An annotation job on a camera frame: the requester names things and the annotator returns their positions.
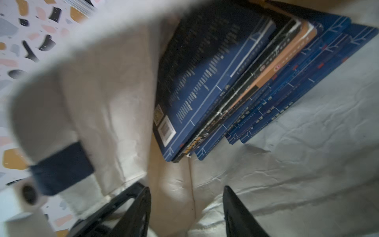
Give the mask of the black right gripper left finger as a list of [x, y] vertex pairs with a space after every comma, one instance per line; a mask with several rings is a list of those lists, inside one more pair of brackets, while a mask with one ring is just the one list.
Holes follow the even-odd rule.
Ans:
[[116, 198], [116, 207], [133, 203], [108, 234], [109, 237], [146, 237], [151, 213], [151, 193], [146, 186], [130, 186]]

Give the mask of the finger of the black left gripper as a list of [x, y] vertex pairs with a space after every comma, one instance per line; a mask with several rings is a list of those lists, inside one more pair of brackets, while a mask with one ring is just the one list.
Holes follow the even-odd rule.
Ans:
[[[136, 182], [132, 186], [143, 186], [143, 184]], [[117, 222], [133, 203], [133, 199], [130, 199], [122, 206], [116, 207], [117, 196], [87, 219], [79, 220], [69, 232], [68, 236], [108, 237], [113, 227], [115, 227]]]

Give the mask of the blue book barcode back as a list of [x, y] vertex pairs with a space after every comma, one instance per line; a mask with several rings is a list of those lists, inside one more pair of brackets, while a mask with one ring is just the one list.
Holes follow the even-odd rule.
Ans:
[[184, 16], [159, 65], [153, 131], [165, 161], [175, 159], [275, 29], [267, 13], [231, 1]]

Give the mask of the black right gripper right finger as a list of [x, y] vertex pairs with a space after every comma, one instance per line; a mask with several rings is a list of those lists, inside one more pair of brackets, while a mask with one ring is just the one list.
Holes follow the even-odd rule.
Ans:
[[230, 186], [224, 187], [223, 208], [227, 237], [269, 237]]

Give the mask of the beige canvas floral tote bag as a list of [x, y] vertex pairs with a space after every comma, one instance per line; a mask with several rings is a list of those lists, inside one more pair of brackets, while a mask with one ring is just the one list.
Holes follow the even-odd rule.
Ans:
[[206, 1], [110, 1], [81, 17], [26, 69], [9, 72], [8, 129], [30, 166], [81, 142], [42, 187], [86, 218], [136, 181], [152, 193], [164, 237], [224, 237], [230, 186], [273, 237], [379, 233], [379, 40], [374, 38], [245, 144], [222, 140], [203, 161], [166, 162], [153, 136], [159, 57], [176, 16]]

